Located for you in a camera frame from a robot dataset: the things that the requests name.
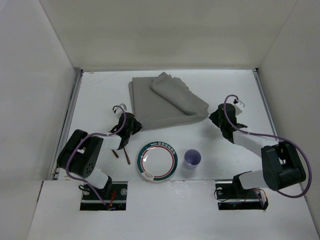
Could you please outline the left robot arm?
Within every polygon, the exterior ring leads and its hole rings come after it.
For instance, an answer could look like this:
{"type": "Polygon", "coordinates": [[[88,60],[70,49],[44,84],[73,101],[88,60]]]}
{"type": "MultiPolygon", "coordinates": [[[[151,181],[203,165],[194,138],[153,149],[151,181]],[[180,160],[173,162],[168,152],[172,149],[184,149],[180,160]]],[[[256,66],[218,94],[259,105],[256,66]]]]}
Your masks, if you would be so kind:
{"type": "Polygon", "coordinates": [[[111,194],[112,178],[96,167],[101,148],[122,150],[130,137],[141,130],[142,124],[130,112],[122,113],[118,124],[106,134],[89,134],[77,129],[58,155],[57,166],[64,169],[69,178],[84,182],[84,186],[102,200],[111,194]]]}

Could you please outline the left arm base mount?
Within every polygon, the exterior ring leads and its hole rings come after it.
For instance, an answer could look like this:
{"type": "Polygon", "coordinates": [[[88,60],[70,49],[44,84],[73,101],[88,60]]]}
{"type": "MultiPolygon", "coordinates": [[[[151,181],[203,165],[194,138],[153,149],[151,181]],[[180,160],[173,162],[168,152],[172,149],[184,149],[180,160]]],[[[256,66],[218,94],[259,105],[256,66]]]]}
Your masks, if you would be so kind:
{"type": "Polygon", "coordinates": [[[81,211],[125,211],[127,207],[128,182],[115,181],[112,183],[111,192],[108,196],[101,196],[103,204],[96,194],[86,184],[79,185],[82,191],[81,211]]]}

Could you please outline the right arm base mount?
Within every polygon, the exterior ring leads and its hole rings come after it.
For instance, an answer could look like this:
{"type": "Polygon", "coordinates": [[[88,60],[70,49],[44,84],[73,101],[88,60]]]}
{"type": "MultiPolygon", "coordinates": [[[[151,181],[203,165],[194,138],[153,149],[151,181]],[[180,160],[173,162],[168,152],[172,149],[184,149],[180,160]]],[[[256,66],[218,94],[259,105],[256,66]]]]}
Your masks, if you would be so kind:
{"type": "Polygon", "coordinates": [[[266,192],[261,188],[243,189],[233,180],[215,181],[214,197],[221,211],[262,210],[269,206],[266,192]]]}

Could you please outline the grey cloth placemat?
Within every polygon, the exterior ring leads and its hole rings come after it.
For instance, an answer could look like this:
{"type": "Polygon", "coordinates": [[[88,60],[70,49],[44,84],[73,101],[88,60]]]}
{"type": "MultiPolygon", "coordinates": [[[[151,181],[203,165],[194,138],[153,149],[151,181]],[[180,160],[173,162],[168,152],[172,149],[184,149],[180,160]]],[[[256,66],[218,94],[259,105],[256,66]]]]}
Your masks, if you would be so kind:
{"type": "Polygon", "coordinates": [[[208,117],[209,105],[178,77],[162,72],[134,77],[128,84],[131,108],[142,130],[190,125],[208,117]]]}

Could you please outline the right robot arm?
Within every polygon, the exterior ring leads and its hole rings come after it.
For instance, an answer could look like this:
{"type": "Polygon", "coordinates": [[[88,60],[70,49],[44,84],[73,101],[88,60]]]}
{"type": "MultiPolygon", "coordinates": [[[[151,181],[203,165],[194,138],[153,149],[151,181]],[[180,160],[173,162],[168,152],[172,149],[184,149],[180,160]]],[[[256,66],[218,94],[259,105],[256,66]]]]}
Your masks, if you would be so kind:
{"type": "Polygon", "coordinates": [[[297,147],[287,140],[279,141],[272,137],[248,134],[243,130],[247,126],[237,122],[236,108],[232,104],[220,104],[209,119],[220,129],[226,140],[261,159],[261,170],[247,171],[233,177],[232,190],[237,198],[248,190],[269,188],[279,192],[306,180],[307,175],[297,147]]]}

